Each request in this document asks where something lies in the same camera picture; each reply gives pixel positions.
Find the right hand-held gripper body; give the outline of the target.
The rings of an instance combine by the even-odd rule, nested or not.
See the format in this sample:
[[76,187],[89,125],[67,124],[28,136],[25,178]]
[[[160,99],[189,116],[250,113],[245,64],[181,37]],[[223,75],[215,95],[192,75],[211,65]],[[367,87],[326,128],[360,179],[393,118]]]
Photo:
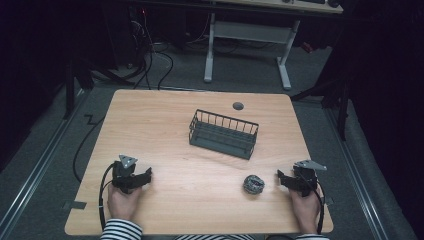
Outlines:
[[299,181],[298,191],[303,197],[308,196],[311,191],[317,189],[317,170],[326,171],[327,167],[313,160],[303,160],[294,164],[293,171]]

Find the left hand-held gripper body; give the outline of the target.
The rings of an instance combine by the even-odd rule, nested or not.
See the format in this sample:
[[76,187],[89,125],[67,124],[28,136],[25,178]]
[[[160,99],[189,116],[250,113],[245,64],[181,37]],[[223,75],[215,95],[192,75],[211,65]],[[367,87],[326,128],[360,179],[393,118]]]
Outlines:
[[132,175],[138,159],[124,154],[119,154],[118,157],[119,160],[113,164],[112,185],[123,193],[130,194],[132,192]]

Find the person's left hand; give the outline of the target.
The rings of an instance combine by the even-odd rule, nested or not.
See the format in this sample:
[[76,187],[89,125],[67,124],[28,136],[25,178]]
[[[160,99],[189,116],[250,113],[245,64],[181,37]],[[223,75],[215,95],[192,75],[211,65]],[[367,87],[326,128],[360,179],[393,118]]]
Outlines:
[[125,194],[119,188],[109,185],[107,204],[110,216],[113,219],[132,221],[138,208],[141,193],[141,188],[136,188],[130,194]]

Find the person's right hand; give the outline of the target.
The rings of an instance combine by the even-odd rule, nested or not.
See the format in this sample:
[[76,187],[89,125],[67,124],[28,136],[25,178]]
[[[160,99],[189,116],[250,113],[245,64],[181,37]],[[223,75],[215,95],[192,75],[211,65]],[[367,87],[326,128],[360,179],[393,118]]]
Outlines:
[[315,194],[303,197],[296,191],[289,191],[294,215],[302,234],[317,234],[317,218],[320,201]]

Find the steel wool scouring ball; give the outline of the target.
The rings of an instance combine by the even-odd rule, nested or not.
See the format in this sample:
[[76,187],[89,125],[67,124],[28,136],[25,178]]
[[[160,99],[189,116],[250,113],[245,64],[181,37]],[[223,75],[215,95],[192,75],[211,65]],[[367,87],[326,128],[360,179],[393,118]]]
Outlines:
[[249,175],[244,179],[243,189],[251,195],[261,194],[264,190],[265,182],[257,175]]

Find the grey floor tape strip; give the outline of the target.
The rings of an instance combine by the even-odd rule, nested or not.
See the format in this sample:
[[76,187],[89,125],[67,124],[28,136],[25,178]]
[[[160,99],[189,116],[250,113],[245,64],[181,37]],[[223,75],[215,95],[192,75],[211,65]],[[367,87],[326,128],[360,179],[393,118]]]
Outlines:
[[86,202],[81,202],[81,201],[65,201],[64,204],[62,205],[62,208],[64,210],[71,210],[71,209],[81,209],[84,210],[86,207],[87,203]]

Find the black metal stand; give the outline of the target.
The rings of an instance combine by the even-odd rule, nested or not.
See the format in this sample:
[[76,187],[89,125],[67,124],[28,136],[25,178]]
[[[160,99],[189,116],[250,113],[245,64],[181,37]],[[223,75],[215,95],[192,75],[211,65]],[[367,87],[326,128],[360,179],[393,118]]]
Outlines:
[[345,141],[345,124],[348,117],[348,102],[349,102],[349,80],[331,80],[329,82],[318,84],[294,96],[291,96],[292,101],[299,101],[303,98],[313,95],[322,95],[321,106],[323,108],[338,107],[338,117],[336,120],[336,129],[339,137]]
[[89,62],[82,58],[72,58],[68,61],[65,68],[65,119],[69,119],[75,108],[75,82],[78,82],[84,90],[91,90],[94,82],[91,76]]

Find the person's striped shirt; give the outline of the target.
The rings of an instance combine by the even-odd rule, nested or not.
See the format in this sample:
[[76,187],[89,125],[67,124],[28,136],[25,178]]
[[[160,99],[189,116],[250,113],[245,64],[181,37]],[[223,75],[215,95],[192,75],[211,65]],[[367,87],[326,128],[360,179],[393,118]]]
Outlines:
[[179,235],[173,240],[255,240],[251,235]]

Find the white-legged wooden desk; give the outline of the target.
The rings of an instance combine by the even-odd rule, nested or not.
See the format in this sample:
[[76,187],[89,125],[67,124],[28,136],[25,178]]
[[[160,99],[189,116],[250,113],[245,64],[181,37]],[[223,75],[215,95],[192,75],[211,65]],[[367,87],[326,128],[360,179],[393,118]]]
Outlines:
[[[289,13],[342,14],[343,8],[337,0],[211,0],[213,7],[219,4],[232,4],[235,7],[264,7],[266,10],[287,10]],[[276,58],[282,86],[291,89],[286,61],[300,25],[296,17],[291,26],[276,24],[242,23],[240,20],[217,20],[215,14],[210,14],[208,52],[205,62],[204,81],[210,83],[213,79],[214,42],[216,38],[246,40],[263,43],[282,44],[285,48]]]

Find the metal floor rail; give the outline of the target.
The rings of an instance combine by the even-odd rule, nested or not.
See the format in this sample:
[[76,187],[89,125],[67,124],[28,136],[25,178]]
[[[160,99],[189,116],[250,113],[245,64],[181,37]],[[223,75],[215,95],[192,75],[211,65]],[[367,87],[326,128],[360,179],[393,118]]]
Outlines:
[[0,240],[7,240],[52,162],[76,111],[89,90],[78,90],[75,106],[65,112],[66,95],[61,92],[31,128],[28,137],[0,173]]
[[337,128],[337,119],[331,109],[323,110],[327,120],[329,121],[332,131],[337,139],[338,145],[341,148],[343,160],[347,168],[348,176],[354,188],[355,194],[361,206],[362,212],[366,218],[368,226],[375,240],[388,240],[388,234],[382,224],[379,214],[375,208],[375,204],[369,195],[367,188],[360,176],[360,172],[354,162],[353,155],[346,143],[340,137]]

